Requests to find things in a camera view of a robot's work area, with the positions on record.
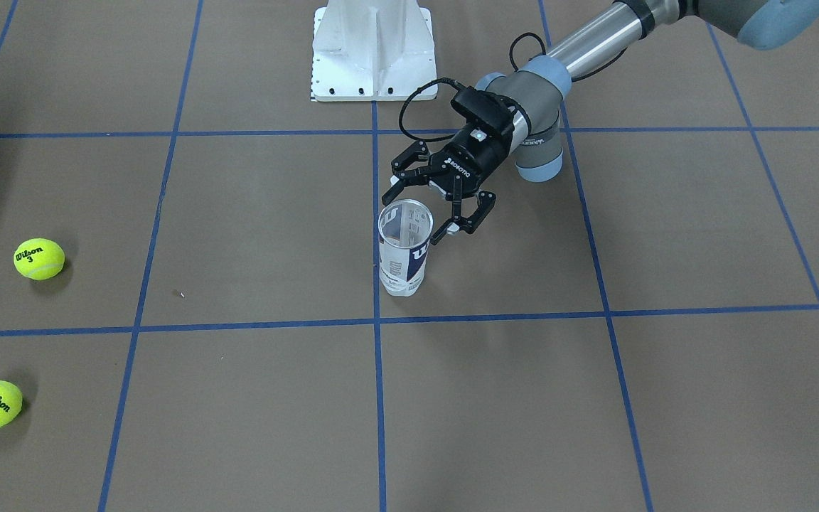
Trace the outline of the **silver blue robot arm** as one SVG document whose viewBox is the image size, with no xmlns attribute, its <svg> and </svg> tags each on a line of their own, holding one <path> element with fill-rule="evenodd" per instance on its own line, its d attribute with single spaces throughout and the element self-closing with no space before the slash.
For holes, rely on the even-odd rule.
<svg viewBox="0 0 819 512">
<path fill-rule="evenodd" d="M 409 187 L 430 187 L 451 202 L 439 227 L 429 225 L 430 242 L 464 231 L 471 234 L 494 207 L 496 196 L 483 185 L 507 159 L 526 181 L 540 183 L 559 174 L 563 148 L 558 139 L 560 107 L 572 85 L 617 61 L 659 25 L 697 17 L 742 45 L 779 48 L 819 17 L 819 1 L 614 1 L 584 26 L 543 49 L 509 75 L 491 73 L 475 85 L 436 78 L 455 89 L 452 109 L 463 117 L 455 134 L 439 137 L 440 150 L 412 136 L 409 148 L 391 161 L 390 188 L 382 195 L 380 224 L 395 218 L 391 204 Z"/>
</svg>

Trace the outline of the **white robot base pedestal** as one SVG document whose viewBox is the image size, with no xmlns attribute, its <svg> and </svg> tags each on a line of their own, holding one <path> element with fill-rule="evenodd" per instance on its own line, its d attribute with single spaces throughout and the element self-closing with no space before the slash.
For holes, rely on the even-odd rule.
<svg viewBox="0 0 819 512">
<path fill-rule="evenodd" d="M 432 13 L 416 1 L 328 1 L 313 20 L 310 100 L 402 102 L 437 78 Z"/>
</svg>

